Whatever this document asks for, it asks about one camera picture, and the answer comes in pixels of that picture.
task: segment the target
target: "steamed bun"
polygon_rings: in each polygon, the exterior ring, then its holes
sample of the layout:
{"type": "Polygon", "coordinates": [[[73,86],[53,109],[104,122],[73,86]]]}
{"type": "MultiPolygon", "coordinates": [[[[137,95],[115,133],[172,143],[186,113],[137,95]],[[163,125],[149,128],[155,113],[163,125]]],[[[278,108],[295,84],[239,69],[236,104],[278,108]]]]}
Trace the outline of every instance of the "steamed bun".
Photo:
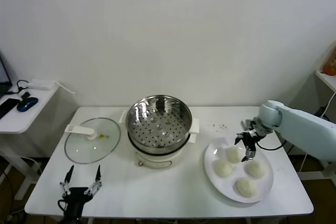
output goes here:
{"type": "Polygon", "coordinates": [[[238,192],[246,198],[251,198],[258,193],[257,185],[249,178],[241,178],[237,180],[236,187],[238,192]]]}
{"type": "Polygon", "coordinates": [[[226,149],[226,156],[227,159],[234,164],[239,163],[243,158],[242,151],[237,146],[226,149]]]}
{"type": "Polygon", "coordinates": [[[233,172],[233,166],[228,161],[218,159],[214,161],[214,170],[220,177],[226,178],[233,172]]]}
{"type": "Polygon", "coordinates": [[[246,164],[245,171],[248,175],[254,178],[262,178],[266,173],[264,166],[255,160],[249,161],[246,164]]]}

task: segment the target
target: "table leg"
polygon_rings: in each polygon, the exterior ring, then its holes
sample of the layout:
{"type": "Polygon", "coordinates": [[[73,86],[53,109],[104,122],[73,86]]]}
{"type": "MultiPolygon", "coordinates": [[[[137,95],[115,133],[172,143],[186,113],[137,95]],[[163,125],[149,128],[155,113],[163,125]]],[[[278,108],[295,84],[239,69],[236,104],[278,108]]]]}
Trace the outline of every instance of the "table leg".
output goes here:
{"type": "Polygon", "coordinates": [[[31,184],[36,184],[39,179],[37,174],[37,165],[34,164],[33,167],[27,165],[20,157],[17,157],[16,153],[8,146],[2,146],[0,149],[0,155],[3,156],[12,166],[14,166],[19,172],[26,176],[24,182],[22,183],[20,189],[15,195],[16,200],[22,200],[31,184]]]}
{"type": "MultiPolygon", "coordinates": [[[[33,170],[38,171],[38,166],[36,164],[33,165],[33,170]]],[[[19,190],[15,195],[15,200],[23,200],[26,192],[28,191],[31,184],[36,184],[36,182],[32,181],[30,178],[26,177],[23,183],[21,184],[19,190]]]]}
{"type": "Polygon", "coordinates": [[[31,181],[35,183],[38,181],[39,175],[29,165],[27,165],[22,158],[17,157],[16,153],[11,148],[3,146],[0,149],[0,155],[31,181]]]}

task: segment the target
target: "computer mouse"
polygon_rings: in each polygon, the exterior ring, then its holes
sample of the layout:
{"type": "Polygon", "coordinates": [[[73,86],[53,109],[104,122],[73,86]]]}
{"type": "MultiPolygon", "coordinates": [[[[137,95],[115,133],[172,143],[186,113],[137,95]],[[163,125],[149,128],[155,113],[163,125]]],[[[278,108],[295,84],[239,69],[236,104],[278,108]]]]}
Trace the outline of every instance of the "computer mouse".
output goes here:
{"type": "Polygon", "coordinates": [[[29,110],[32,106],[34,106],[38,102],[38,99],[36,97],[28,97],[26,99],[23,99],[17,104],[17,110],[20,112],[25,112],[29,110]]]}

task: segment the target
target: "white table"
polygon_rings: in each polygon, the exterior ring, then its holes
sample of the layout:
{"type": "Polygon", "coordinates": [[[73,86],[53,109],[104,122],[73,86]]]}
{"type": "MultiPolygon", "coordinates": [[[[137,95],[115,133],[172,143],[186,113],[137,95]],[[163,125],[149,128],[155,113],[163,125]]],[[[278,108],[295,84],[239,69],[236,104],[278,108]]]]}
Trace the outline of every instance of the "white table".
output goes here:
{"type": "MultiPolygon", "coordinates": [[[[31,97],[38,98],[38,103],[36,103],[26,112],[19,112],[16,107],[9,111],[3,118],[0,119],[0,134],[20,134],[25,132],[33,123],[35,118],[39,115],[50,98],[55,94],[57,89],[58,86],[55,86],[52,90],[49,91],[27,89],[31,97]]],[[[6,101],[8,98],[21,100],[17,94],[4,95],[0,99],[0,104],[6,101]]],[[[24,162],[20,157],[17,157],[17,154],[8,145],[1,144],[1,141],[0,155],[9,162],[9,166],[5,169],[6,173],[10,171],[11,166],[13,165],[26,176],[15,196],[16,200],[21,200],[29,188],[29,185],[35,184],[39,179],[39,175],[36,173],[37,166],[34,166],[33,168],[28,166],[26,162],[24,162]]]]}
{"type": "MultiPolygon", "coordinates": [[[[79,108],[71,124],[90,118],[107,117],[118,122],[127,108],[79,108]]],[[[274,170],[270,194],[256,204],[232,201],[208,180],[203,164],[209,143],[223,134],[242,131],[240,121],[258,114],[258,107],[191,107],[200,120],[200,133],[181,163],[165,170],[138,167],[126,129],[117,148],[106,158],[89,165],[75,164],[70,185],[89,186],[101,165],[102,188],[85,204],[82,215],[91,218],[249,218],[306,215],[313,205],[283,148],[265,152],[274,170]]],[[[59,183],[73,164],[64,153],[64,134],[36,184],[25,211],[31,215],[61,216],[59,183]]],[[[280,145],[270,134],[260,142],[264,147],[280,145]]]]}

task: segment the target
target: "white side table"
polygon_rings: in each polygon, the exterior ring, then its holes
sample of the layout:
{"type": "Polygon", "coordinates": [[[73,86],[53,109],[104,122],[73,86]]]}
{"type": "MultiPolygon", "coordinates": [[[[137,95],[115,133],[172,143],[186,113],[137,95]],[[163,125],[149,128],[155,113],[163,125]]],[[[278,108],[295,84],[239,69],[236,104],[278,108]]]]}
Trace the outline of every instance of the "white side table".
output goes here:
{"type": "MultiPolygon", "coordinates": [[[[26,112],[19,112],[17,111],[16,107],[9,111],[3,118],[0,119],[0,134],[20,134],[25,132],[33,123],[35,118],[39,115],[50,98],[55,94],[57,89],[58,86],[55,86],[52,90],[49,91],[28,89],[27,91],[30,93],[31,97],[38,98],[38,103],[36,103],[26,112]]],[[[0,99],[0,104],[6,101],[8,98],[20,99],[17,94],[4,95],[0,99]]],[[[17,154],[9,146],[2,145],[1,140],[0,155],[9,162],[9,166],[5,169],[5,172],[8,173],[11,166],[14,166],[26,176],[15,196],[16,200],[22,200],[29,186],[31,184],[35,184],[39,179],[39,175],[36,173],[37,166],[34,165],[33,168],[28,166],[25,161],[23,161],[20,157],[17,157],[17,154]]]]}

